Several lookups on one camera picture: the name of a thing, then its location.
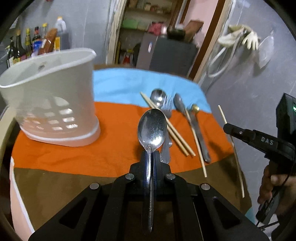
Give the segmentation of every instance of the white plastic basket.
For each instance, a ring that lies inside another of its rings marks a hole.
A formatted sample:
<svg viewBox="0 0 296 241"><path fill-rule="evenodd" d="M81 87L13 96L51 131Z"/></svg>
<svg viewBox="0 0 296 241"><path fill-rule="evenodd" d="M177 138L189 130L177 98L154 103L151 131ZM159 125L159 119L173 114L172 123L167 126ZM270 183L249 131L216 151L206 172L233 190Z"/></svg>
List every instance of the white plastic basket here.
<svg viewBox="0 0 296 241"><path fill-rule="evenodd" d="M0 92L30 139L74 147L99 137L95 56L87 48L63 50L17 63L0 76Z"/></svg>

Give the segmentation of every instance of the table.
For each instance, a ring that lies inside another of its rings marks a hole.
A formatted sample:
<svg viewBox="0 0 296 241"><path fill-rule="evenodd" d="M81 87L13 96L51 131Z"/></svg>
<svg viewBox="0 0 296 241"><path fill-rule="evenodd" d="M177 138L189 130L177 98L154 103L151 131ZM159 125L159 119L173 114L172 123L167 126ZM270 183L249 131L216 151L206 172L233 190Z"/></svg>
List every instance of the table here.
<svg viewBox="0 0 296 241"><path fill-rule="evenodd" d="M178 92L187 107L193 103L200 107L197 118L212 159L206 165L208 178L204 178L198 155L185 157L173 142L171 171L189 183L209 183L243 214L252 213L244 178L245 198L241 198L231 144L197 84L178 76L125 68L96 70L93 81L101 127L98 140L73 148L33 141L22 131L16 139L10 168L11 210L15 231L22 240L28 240L90 183L111 183L140 160L143 148L137 140L137 126L149 109L140 91L150 96L155 88L171 95ZM170 121L197 153L183 115L173 110Z"/></svg>

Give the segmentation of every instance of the container base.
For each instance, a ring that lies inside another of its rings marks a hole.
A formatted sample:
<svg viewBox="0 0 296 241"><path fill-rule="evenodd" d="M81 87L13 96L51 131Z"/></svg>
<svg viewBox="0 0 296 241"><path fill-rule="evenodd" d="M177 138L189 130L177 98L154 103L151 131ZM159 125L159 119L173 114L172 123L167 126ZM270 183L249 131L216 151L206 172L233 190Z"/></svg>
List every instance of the container base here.
<svg viewBox="0 0 296 241"><path fill-rule="evenodd" d="M99 120L95 126L95 128L88 134L78 137L67 137L67 138L44 138L33 135L28 131L24 130L20 127L21 130L26 134L26 136L32 140L45 142L49 144L61 145L61 146L70 146L70 147L78 147L78 146L86 146L93 143L96 139L99 138L101 129Z"/></svg>

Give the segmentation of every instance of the gray wall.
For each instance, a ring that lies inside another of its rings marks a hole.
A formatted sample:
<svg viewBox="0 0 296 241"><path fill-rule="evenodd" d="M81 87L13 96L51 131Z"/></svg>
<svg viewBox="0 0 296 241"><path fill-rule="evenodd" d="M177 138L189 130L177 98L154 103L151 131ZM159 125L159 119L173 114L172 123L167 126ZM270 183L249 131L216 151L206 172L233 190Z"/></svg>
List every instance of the gray wall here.
<svg viewBox="0 0 296 241"><path fill-rule="evenodd" d="M87 47L93 49L97 57L95 64L102 64L107 46L108 22L116 0L35 0L22 14L17 28L22 30L23 42L25 29L34 27L42 29L43 23L48 23L48 29L54 27L58 16L66 22L70 34L71 48Z"/></svg>
<svg viewBox="0 0 296 241"><path fill-rule="evenodd" d="M211 80L206 78L202 89L221 126L224 123L219 104L229 123L276 136L275 108L284 92L296 96L296 41L278 14L263 0L237 1L230 22L249 25L262 40L274 29L274 55L267 66L259 69L254 55L240 47L228 70L210 87ZM240 140L235 140L235 145L256 213L263 169L268 162L263 153Z"/></svg>

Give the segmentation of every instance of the orange stripe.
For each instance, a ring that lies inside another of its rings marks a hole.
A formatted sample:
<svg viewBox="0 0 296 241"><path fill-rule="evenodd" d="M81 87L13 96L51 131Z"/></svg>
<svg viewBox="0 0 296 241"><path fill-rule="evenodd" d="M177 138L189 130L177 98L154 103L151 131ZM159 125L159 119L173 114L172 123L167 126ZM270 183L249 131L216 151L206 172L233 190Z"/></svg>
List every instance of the orange stripe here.
<svg viewBox="0 0 296 241"><path fill-rule="evenodd" d="M30 140L21 131L12 152L15 167L101 177L118 177L127 173L130 165L139 161L143 150L137 139L137 126L148 108L102 102L96 102L95 107L101 127L98 140L84 147L65 147ZM173 111L170 120L197 154L186 119ZM212 162L233 153L212 114L199 112L198 120ZM198 155L185 157L176 143L170 148L170 154L172 172L201 167Z"/></svg>

